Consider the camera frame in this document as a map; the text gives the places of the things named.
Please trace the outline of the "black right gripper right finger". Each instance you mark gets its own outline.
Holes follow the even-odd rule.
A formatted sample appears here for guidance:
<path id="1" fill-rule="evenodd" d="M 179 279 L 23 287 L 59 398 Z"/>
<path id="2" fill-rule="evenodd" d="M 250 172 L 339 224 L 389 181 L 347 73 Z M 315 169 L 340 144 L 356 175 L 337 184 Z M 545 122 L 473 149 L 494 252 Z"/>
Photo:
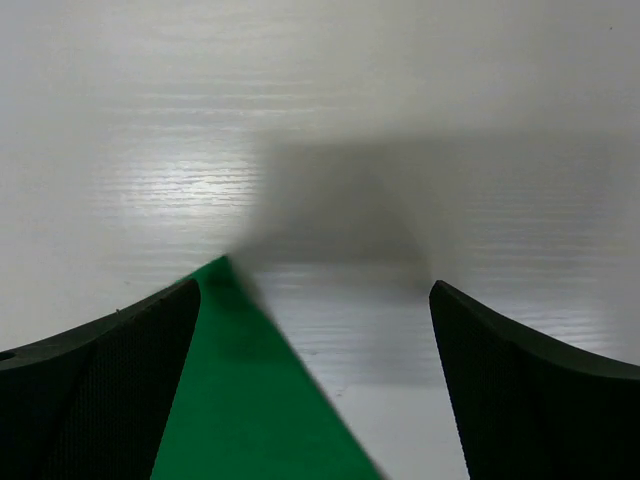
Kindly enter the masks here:
<path id="1" fill-rule="evenodd" d="M 444 281 L 429 306 L 471 478 L 638 478 L 638 366 L 556 340 Z"/>

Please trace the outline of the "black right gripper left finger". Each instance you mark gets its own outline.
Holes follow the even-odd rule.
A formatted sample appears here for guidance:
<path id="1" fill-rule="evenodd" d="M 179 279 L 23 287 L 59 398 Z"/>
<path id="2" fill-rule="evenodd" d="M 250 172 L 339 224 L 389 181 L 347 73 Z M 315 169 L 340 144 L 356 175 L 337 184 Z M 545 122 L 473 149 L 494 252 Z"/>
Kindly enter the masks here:
<path id="1" fill-rule="evenodd" d="M 186 280 L 3 351 L 2 478 L 150 478 L 200 303 Z"/>

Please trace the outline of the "green t shirt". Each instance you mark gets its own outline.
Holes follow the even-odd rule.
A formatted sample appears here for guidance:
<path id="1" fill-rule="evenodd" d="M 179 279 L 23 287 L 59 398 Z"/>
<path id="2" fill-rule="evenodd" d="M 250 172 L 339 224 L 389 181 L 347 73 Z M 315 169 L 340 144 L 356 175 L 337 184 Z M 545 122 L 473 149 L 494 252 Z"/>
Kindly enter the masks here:
<path id="1" fill-rule="evenodd" d="M 200 310 L 153 478 L 381 478 L 230 259 L 191 277 Z"/>

